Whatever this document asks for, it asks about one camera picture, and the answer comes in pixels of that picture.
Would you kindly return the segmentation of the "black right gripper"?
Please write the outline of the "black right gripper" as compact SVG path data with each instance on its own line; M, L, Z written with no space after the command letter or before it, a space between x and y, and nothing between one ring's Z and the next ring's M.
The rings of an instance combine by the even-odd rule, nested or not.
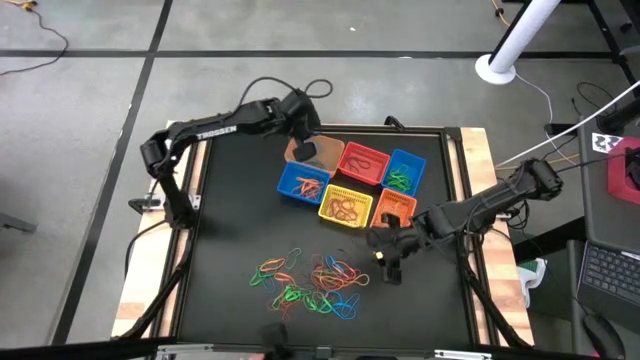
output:
M429 211L411 217L410 224L406 227L400 224L398 216L391 213L384 213L381 218L386 226L370 227L367 231L367 247L378 265L390 265L420 250L426 251L440 237L440 220ZM384 266L382 275L387 284L402 283L402 270L399 266Z

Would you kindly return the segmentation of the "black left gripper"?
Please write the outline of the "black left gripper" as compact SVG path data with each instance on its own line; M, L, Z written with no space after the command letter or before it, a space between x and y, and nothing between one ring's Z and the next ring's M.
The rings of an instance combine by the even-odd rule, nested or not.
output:
M319 115L310 96L302 90L292 90L281 101L280 110L284 116L284 123L279 128L280 134L305 141L321 126ZM307 161L316 153L316 145L313 142L302 143L292 150L297 162Z

